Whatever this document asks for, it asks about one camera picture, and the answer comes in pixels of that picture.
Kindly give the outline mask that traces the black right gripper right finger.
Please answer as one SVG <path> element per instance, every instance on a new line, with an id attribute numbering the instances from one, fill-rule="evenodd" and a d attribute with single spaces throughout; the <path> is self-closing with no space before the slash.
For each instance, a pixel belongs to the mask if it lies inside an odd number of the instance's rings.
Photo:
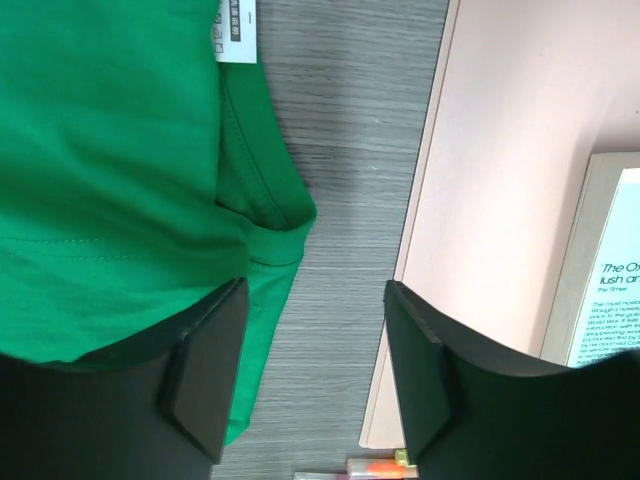
<path id="1" fill-rule="evenodd" d="M 423 479 L 635 479 L 639 355 L 571 369 L 502 345 L 404 284 L 384 314 L 410 461 Z"/>

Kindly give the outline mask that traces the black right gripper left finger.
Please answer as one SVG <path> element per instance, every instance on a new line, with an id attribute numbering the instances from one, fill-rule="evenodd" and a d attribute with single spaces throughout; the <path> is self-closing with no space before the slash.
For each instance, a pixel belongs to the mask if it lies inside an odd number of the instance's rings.
<path id="1" fill-rule="evenodd" d="M 72 363 L 1 359 L 5 479 L 207 479 L 222 456 L 248 319 L 234 279 Z"/>

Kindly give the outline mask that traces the green t shirt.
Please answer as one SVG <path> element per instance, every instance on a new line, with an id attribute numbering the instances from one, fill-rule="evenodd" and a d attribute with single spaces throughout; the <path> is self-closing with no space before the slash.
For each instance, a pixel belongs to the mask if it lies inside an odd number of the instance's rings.
<path id="1" fill-rule="evenodd" d="M 249 284 L 249 426 L 316 218 L 252 1 L 1 5 L 1 350 L 69 363 Z"/>

